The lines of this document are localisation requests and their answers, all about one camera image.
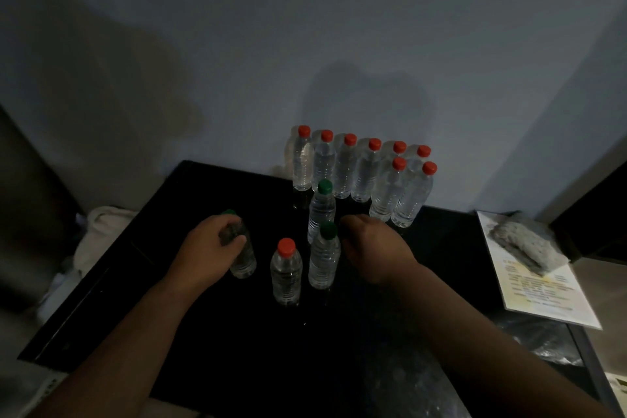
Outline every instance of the bottle cap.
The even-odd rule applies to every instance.
[[[407,145],[403,141],[396,141],[394,143],[394,152],[397,154],[402,154],[407,149]]]
[[[325,240],[333,240],[337,236],[337,227],[333,222],[322,222],[320,225],[320,235]]]
[[[423,172],[427,175],[433,175],[438,171],[438,166],[435,165],[435,162],[431,162],[428,160],[423,164]]]
[[[305,126],[303,124],[302,126],[298,127],[298,135],[300,137],[309,137],[311,133],[312,133],[312,130],[309,128],[309,126]]]
[[[418,146],[418,156],[419,157],[428,157],[431,155],[431,148],[429,146]]]
[[[289,258],[296,251],[296,244],[291,238],[283,238],[278,242],[277,251],[281,258]]]
[[[344,136],[344,144],[347,146],[354,146],[357,144],[357,136],[355,134],[347,134]]]
[[[322,138],[322,142],[331,142],[333,140],[333,131],[325,129],[324,131],[322,131],[320,137]]]
[[[318,182],[318,192],[328,195],[333,192],[333,183],[328,178],[323,178]]]
[[[395,170],[404,170],[405,167],[407,167],[407,161],[404,160],[402,157],[397,157],[392,161],[392,167]]]
[[[379,149],[381,149],[381,139],[373,137],[372,139],[370,139],[370,141],[368,141],[368,147],[371,151],[378,151]]]

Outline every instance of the black table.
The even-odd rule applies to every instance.
[[[71,372],[165,273],[198,222],[234,209],[247,224],[257,271],[231,274],[187,313],[152,396],[215,416],[472,415],[486,403],[416,346],[403,315],[342,259],[329,292],[307,283],[308,198],[288,180],[183,161],[20,354]],[[336,219],[367,213],[350,199]],[[495,272],[473,214],[425,207],[402,231],[416,258],[488,317],[502,311]],[[303,256],[298,308],[271,294],[269,263],[291,237]],[[619,410],[581,327],[568,326],[585,367],[553,365]]]

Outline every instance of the white cloth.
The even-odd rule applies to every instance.
[[[82,278],[118,238],[137,212],[115,207],[98,207],[87,216],[87,233],[74,253],[74,268]]]

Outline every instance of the green bottle cap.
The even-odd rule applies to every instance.
[[[325,240],[333,240],[337,236],[337,227],[333,222],[323,222],[320,225],[320,235]]]
[[[322,180],[320,180],[320,183],[318,184],[318,192],[323,195],[328,195],[329,193],[333,192],[333,184],[328,178],[323,178]]]

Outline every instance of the paper sheet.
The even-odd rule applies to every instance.
[[[488,235],[505,216],[479,211],[476,214],[497,273],[505,309],[601,329],[570,264],[538,276]]]

